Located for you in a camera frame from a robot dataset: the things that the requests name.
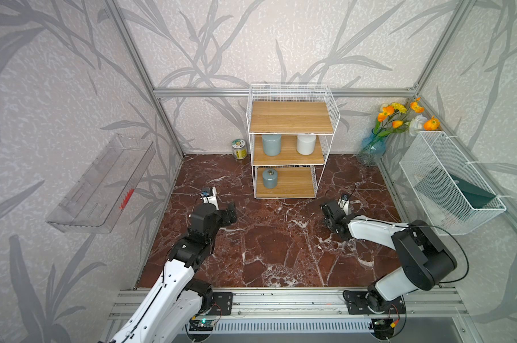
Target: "marble floor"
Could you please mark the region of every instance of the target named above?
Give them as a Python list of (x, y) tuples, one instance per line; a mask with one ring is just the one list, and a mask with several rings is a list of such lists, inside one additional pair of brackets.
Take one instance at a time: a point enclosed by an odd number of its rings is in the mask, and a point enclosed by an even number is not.
[(341, 241), (325, 227), (319, 205), (350, 194), (354, 212), (399, 221), (378, 168), (354, 155), (330, 155), (316, 199), (255, 199), (251, 163), (232, 155), (188, 155), (144, 267), (139, 287), (152, 287), (166, 254), (186, 232), (202, 187), (216, 186), (221, 209), (235, 202), (238, 222), (217, 235), (214, 255), (196, 278), (216, 287), (368, 286), (399, 267), (391, 249)]

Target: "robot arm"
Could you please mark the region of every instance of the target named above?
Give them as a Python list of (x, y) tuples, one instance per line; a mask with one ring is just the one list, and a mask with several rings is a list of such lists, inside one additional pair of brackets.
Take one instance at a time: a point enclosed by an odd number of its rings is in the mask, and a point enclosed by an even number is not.
[(401, 267), (368, 287), (368, 305), (383, 312), (390, 301), (420, 288), (430, 290), (456, 268), (456, 259), (423, 221), (392, 223), (348, 213), (343, 198), (321, 205), (325, 224), (344, 240), (366, 239), (397, 252)]
[(213, 253), (218, 230), (237, 218), (234, 204), (218, 209), (215, 187), (204, 188), (202, 196), (186, 236), (173, 246), (156, 283), (110, 343), (169, 343), (194, 315), (212, 307), (212, 286), (192, 278)]

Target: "leaf pattern wallpaper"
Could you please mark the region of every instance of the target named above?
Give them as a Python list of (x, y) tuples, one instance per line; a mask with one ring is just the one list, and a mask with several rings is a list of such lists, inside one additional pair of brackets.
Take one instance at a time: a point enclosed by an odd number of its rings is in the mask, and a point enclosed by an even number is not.
[[(517, 1), (476, 1), (420, 95), (517, 204)], [(384, 161), (409, 217), (424, 218), (398, 165), (412, 140), (396, 137)], [(471, 269), (456, 287), (483, 341), (517, 342), (517, 234), (500, 216), (459, 241)]]
[[(253, 82), (405, 88), (419, 77), (457, 0), (118, 3), (156, 88)], [(358, 152), (382, 102), (339, 99), (346, 115), (332, 151)], [(247, 138), (246, 99), (162, 104), (187, 153), (229, 153), (233, 139)]]
[[(45, 223), (116, 133), (156, 154), (113, 231)], [(0, 342), (96, 340), (180, 164), (102, 2), (0, 1)]]

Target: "wooden shelf board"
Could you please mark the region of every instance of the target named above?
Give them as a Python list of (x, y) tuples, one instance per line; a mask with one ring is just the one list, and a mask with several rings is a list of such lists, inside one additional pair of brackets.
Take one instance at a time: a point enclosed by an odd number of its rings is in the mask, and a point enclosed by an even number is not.
[(316, 148), (310, 155), (301, 155), (296, 151), (297, 136), (292, 134), (282, 135), (282, 152), (276, 156), (264, 154), (262, 149), (262, 134), (255, 137), (255, 151), (253, 165), (255, 166), (282, 166), (282, 165), (317, 165), (324, 164), (322, 145), (319, 137), (316, 138)]
[(325, 103), (253, 101), (251, 133), (333, 134)]
[(274, 168), (278, 172), (278, 185), (265, 188), (262, 183), (262, 172), (266, 168), (259, 167), (257, 173), (257, 198), (314, 198), (314, 181), (309, 167)]

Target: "white flower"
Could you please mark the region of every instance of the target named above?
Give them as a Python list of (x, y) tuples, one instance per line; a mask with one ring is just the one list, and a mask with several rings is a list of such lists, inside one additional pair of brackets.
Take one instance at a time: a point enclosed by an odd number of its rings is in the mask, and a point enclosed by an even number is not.
[(417, 134), (419, 134), (420, 131), (424, 130), (424, 123), (427, 122), (425, 116), (422, 114), (419, 114), (418, 116), (414, 117), (413, 120), (411, 120), (411, 123), (409, 123), (409, 134), (414, 137)]

